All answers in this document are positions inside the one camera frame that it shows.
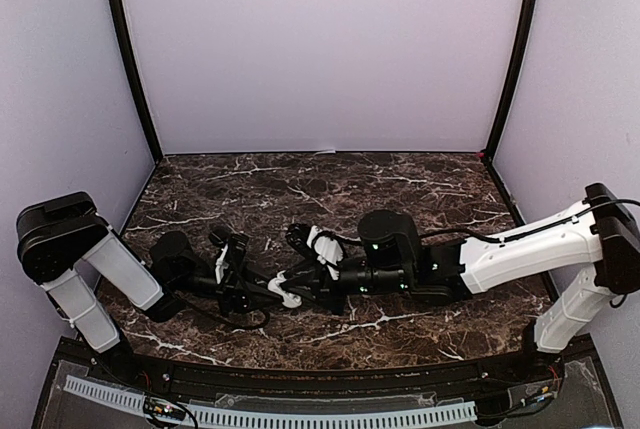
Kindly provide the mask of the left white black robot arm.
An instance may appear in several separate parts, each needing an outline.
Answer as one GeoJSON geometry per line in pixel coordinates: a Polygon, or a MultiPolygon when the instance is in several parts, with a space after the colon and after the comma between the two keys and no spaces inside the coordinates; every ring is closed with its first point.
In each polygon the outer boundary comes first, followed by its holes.
{"type": "Polygon", "coordinates": [[[145,264],[97,211],[85,192],[40,202],[23,209],[16,220],[17,256],[24,273],[41,287],[86,344],[103,356],[101,366],[120,385],[141,376],[140,361],[130,355],[130,344],[114,319],[76,271],[78,262],[97,270],[130,303],[154,322],[172,319],[189,302],[185,291],[218,300],[215,320],[233,329],[239,324],[228,314],[257,311],[265,327],[270,315],[258,297],[267,293],[242,275],[241,239],[233,236],[223,246],[216,266],[193,249],[187,236],[171,231],[151,248],[145,264]]]}

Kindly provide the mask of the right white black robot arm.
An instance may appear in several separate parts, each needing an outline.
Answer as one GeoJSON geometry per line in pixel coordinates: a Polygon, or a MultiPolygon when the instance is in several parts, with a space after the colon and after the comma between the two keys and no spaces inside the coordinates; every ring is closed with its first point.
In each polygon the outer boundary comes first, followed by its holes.
{"type": "Polygon", "coordinates": [[[617,198],[604,184],[586,187],[583,200],[546,219],[491,236],[467,228],[455,240],[425,245],[406,213],[375,210],[357,226],[349,257],[348,240],[303,224],[289,227],[288,243],[302,261],[268,283],[288,308],[308,300],[336,315],[352,294],[406,293],[429,306],[445,306],[507,282],[580,265],[581,271],[554,305],[525,331],[525,349],[510,362],[521,383],[534,381],[549,365],[549,354],[570,340],[618,296],[639,289],[639,227],[630,199],[617,198]]]}

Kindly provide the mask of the black round charging case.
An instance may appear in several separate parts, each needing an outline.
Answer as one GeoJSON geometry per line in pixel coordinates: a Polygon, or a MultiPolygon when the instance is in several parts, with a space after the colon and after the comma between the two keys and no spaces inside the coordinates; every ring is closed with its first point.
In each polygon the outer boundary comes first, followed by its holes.
{"type": "Polygon", "coordinates": [[[208,234],[208,239],[215,247],[224,247],[231,236],[231,232],[223,227],[215,227],[208,234]]]}

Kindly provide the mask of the white oval charging case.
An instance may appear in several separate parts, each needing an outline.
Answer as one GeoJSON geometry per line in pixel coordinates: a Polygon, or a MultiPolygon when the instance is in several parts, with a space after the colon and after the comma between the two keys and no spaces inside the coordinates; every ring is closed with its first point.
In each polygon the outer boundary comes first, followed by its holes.
{"type": "Polygon", "coordinates": [[[302,305],[302,299],[299,295],[288,292],[282,288],[282,284],[287,279],[283,271],[276,274],[275,277],[269,280],[267,288],[270,292],[276,294],[282,299],[281,304],[287,309],[296,309],[302,305]]]}

